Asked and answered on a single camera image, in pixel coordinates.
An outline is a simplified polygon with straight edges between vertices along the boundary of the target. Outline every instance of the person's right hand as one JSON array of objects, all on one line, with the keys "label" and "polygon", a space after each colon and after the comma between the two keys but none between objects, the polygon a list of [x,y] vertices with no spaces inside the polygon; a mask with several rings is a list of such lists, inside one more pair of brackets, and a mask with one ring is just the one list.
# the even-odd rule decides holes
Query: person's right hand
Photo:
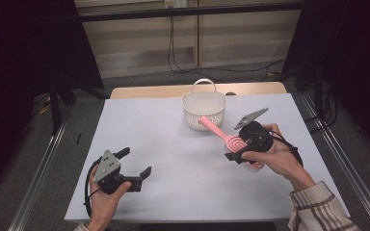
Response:
[{"label": "person's right hand", "polygon": [[[273,136],[281,138],[278,125],[263,125]],[[290,148],[280,141],[274,141],[273,146],[265,153],[247,151],[242,154],[242,158],[250,161],[257,161],[266,164],[277,174],[284,176],[291,182],[295,191],[308,189],[315,185],[308,172],[300,165]]]}]

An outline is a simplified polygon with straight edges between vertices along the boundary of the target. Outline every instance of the basket handle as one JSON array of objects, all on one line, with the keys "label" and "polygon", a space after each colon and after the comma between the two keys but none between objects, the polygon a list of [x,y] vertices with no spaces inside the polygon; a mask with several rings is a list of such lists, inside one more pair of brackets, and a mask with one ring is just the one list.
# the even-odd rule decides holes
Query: basket handle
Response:
[{"label": "basket handle", "polygon": [[196,84],[198,84],[198,83],[201,83],[201,82],[208,82],[208,83],[212,84],[212,85],[213,85],[213,87],[215,88],[215,90],[214,90],[214,91],[216,91],[216,86],[215,86],[215,84],[212,82],[212,80],[210,80],[210,79],[199,79],[199,80],[197,80],[197,81],[192,85],[192,92],[194,92],[194,86],[195,86]]}]

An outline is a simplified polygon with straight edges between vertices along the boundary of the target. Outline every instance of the white basket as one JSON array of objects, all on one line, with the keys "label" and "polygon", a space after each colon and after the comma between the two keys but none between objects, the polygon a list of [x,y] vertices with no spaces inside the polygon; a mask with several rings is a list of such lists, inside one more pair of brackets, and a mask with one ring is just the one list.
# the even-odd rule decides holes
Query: white basket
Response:
[{"label": "white basket", "polygon": [[[214,87],[214,91],[195,92],[194,87],[201,82],[208,82]],[[194,129],[206,131],[207,129],[198,122],[202,116],[207,116],[217,126],[221,125],[224,118],[226,96],[216,91],[215,84],[209,79],[199,79],[192,86],[192,91],[182,96],[186,123]]]}]

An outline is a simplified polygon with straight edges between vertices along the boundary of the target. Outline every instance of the beige wall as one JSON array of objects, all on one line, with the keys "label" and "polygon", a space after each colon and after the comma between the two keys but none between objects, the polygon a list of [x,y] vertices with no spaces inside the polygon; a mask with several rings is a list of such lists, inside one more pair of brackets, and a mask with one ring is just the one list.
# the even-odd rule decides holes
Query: beige wall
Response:
[{"label": "beige wall", "polygon": [[[127,2],[128,0],[115,0],[114,2],[118,1]],[[80,2],[76,0],[76,6],[79,13],[129,12],[164,8],[164,1],[140,1],[110,5],[110,0]],[[264,0],[199,0],[201,6],[269,2]],[[188,7],[196,3],[197,1],[188,1]],[[190,57],[193,57],[195,66],[257,63],[282,59],[287,54],[299,15],[300,11],[288,11],[202,15],[199,19],[197,16],[175,17],[174,47],[175,50],[188,48],[184,52],[192,53]],[[138,56],[141,52],[152,54],[149,51],[168,54],[171,27],[169,18],[85,22],[84,27],[92,51],[100,63],[99,69],[103,78],[130,75],[129,71],[103,71],[102,68],[112,68],[113,61],[109,59],[113,54],[119,54],[119,59],[121,59],[121,54],[130,54],[130,59],[133,59],[136,57],[134,54],[137,53]],[[167,59],[162,56],[160,58],[161,62],[150,66],[149,72],[169,70]],[[118,64],[115,66],[116,68],[128,68],[128,66]],[[141,69],[140,73],[146,72],[146,64],[142,64]]]}]

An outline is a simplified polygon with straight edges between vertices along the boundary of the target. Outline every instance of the person's left hand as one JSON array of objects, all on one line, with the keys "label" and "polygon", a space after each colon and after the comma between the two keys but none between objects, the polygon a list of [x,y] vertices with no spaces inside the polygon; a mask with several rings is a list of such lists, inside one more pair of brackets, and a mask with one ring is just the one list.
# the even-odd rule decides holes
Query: person's left hand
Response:
[{"label": "person's left hand", "polygon": [[122,183],[113,194],[107,194],[100,190],[100,186],[94,182],[94,175],[97,172],[98,165],[92,169],[90,174],[90,192],[95,192],[92,199],[92,216],[87,228],[93,230],[105,230],[116,213],[119,199],[131,187],[131,182]]}]

